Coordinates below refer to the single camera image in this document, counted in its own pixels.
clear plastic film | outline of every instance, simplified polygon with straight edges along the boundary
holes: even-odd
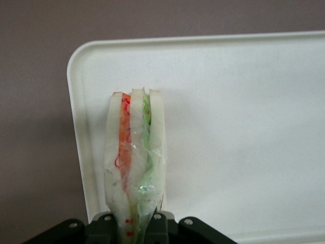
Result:
[[[156,209],[166,204],[166,133],[160,92],[133,89],[111,98],[105,143],[106,204],[119,243],[143,243]]]

